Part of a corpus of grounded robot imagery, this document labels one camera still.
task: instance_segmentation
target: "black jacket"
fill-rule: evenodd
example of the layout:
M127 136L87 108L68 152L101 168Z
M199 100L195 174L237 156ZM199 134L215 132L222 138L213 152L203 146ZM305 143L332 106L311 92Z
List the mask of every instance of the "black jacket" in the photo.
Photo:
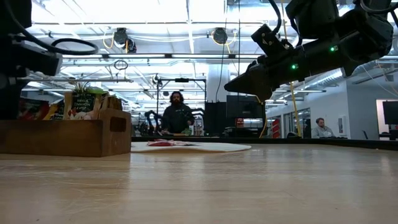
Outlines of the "black jacket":
M171 105L164 111L162 127L170 133L181 133L189 127L188 121L192 124L195 121L189 106L183 103Z

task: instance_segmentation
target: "white circular mat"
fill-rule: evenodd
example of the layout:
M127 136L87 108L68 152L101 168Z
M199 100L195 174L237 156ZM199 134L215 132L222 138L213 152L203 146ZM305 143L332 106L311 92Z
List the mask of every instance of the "white circular mat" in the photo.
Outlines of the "white circular mat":
M131 152L153 151L205 151L205 152L237 152L248 150L251 146L229 143L193 142L195 146L147 146L147 142L132 142Z

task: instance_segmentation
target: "yellow cable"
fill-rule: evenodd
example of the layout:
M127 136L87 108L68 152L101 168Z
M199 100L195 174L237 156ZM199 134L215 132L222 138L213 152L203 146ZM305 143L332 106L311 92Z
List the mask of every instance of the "yellow cable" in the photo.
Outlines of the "yellow cable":
M379 66L379 68L380 68L381 70L383 70L383 68L380 66L379 63L377 63L377 65ZM383 75L384 75L384 78L386 78L386 81L387 81L387 76L386 76L386 73L384 72L384 70L383 70ZM389 81L387 81L387 82L388 82L388 84L391 86L391 88L398 94L398 91L394 88L394 86L393 86Z
M264 131L266 131L266 128L267 128L267 113L266 113L266 117L264 119L266 120L266 122L264 122L264 127L262 128L259 138L262 138L262 135L264 134Z
M285 30L285 39L287 40L287 32L286 32L286 24L285 24L285 8L284 8L284 0L280 0L280 5L282 6L282 22L284 23Z
M285 39L287 39L286 24L285 24L284 0L280 0L280 5L282 6L282 17L283 17L283 24L284 24L284 29L285 29ZM296 117L297 132L298 132L297 134L298 134L298 136L301 137L300 119L299 119L299 114L297 113L296 97L294 96L294 89L293 89L293 83L292 82L290 82L290 91L292 92L292 99L293 99L293 105L294 105L294 114L295 114L295 117Z
M261 103L259 97L256 96L256 98L257 98L257 101L262 105L263 103ZM260 134L259 138L262 138L262 135L264 134L264 131L266 130L266 127L267 127L267 114L266 114L265 120L266 120L266 122L264 123L264 127L262 128L262 131L261 131L261 134Z
M296 117L296 124L297 124L297 134L298 136L301 137L301 127L300 127L300 119L299 119L299 114L297 113L297 106L296 106L296 98L294 97L294 89L293 89L293 83L290 82L290 90L292 92L292 99L293 99L293 105L294 105L294 115Z
M231 54L231 49L229 49L229 45L227 45L226 48L228 49L228 53Z
M105 43L105 35L106 35L106 33L104 32L104 38L102 38L102 43L104 43L104 46L105 46L107 49L111 49L111 48L113 47L114 32L113 32L113 34L112 34L112 44L111 44L111 46L106 45L106 43Z

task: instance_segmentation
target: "ceiling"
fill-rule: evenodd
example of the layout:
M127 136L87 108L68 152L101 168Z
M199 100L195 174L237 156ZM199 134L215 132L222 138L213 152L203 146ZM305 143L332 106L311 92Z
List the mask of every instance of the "ceiling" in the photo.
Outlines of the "ceiling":
M277 17L268 1L261 0L32 0L33 26L28 31L44 42L72 37L84 39L100 47L100 54L124 54L124 50L112 45L113 32L118 27L127 28L129 37L134 40L138 54L263 54L250 36L264 23L273 28ZM339 5L340 13L352 8ZM282 37L294 41L295 31L286 23L280 30ZM216 27L226 27L227 47L217 45L211 38ZM60 44L59 47L71 50L85 50L86 46L74 43ZM56 77L46 77L33 73L34 79L29 88L49 89L62 93L72 86L64 80L71 78L89 80L93 86L114 90L123 98L126 110L132 114L156 108L156 85L153 78L192 78L207 79L212 72L210 65L220 65L219 58L130 58L128 68L118 71L113 67L116 59L64 58L61 72ZM228 74L236 76L245 70L251 59L223 60L228 66ZM305 82L295 82L296 89L324 89L333 86L338 78L335 73L309 77ZM175 83L163 86L162 91L185 90L184 97L193 108L203 108L205 92L203 82ZM297 93L298 99L305 96ZM163 112L167 97L160 94L159 109ZM290 100L286 93L275 93L272 99Z

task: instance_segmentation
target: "black cable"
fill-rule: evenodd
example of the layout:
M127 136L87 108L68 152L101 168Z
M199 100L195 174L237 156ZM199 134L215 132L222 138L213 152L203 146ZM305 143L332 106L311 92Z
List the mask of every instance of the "black cable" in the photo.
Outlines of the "black cable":
M227 21L227 18L228 17L226 16L226 13L225 13L225 28L224 28L225 36L226 36L226 21ZM223 44L223 53L221 55L221 72L220 72L220 80L218 82L218 87L217 87L217 92L216 92L216 103L218 102L218 90L220 90L221 79L223 77L224 51L225 51L225 44Z
M297 42L297 44L296 44L296 47L298 47L298 46L300 46L300 45L303 44L303 39L302 39L301 36L300 36L299 28L297 28L297 24L296 24L296 22L294 21L294 19L291 19L291 20L290 20L290 25L292 26L292 28L293 28L294 30L296 30L296 33L297 33L297 35L298 35L298 42Z
M117 60L113 63L113 67L117 70L126 70L129 67L129 64L124 60Z
M282 25L282 18L280 16L280 11L279 11L279 8L276 5L275 1L274 0L269 0L269 3L271 4L272 8L274 8L276 16L278 17L278 23L277 23L275 29L272 31L272 33L275 35L276 33L279 32L279 29L280 29L280 27Z
M15 17L10 2L9 0L3 0L4 6L6 7L6 12L8 13L8 15L10 16L11 20L13 21L13 23L21 30L22 34L24 34L26 36L26 40L31 41L45 49L47 49L50 52L55 52L55 53L60 53L60 54L66 54L66 55L92 55L92 54L96 54L99 51L99 48L97 45L92 44L90 42L87 42L85 40L79 40L79 39L72 39L72 38L65 38L65 39L59 39L56 40L55 42L53 42L51 45L46 44L45 42L42 42L41 40L39 40L38 38L34 37L32 34L30 34L29 32L26 31L25 27L22 26L17 18ZM76 50L65 50L65 49L60 49L58 47L54 47L55 45L62 43L62 42L76 42L79 44L85 44L88 45L92 48L94 48L93 50L84 50L84 51L76 51Z
M238 47L238 76L241 74L241 0L238 1L238 15L239 15L239 24L238 24L238 34L239 34L239 47Z
M388 7L387 9L371 9L370 7L367 7L367 5L365 5L365 2L363 0L361 0L361 7L363 10L365 10L365 12L368 12L370 14L385 14L388 12L392 12L395 9L398 9L398 2L391 7Z

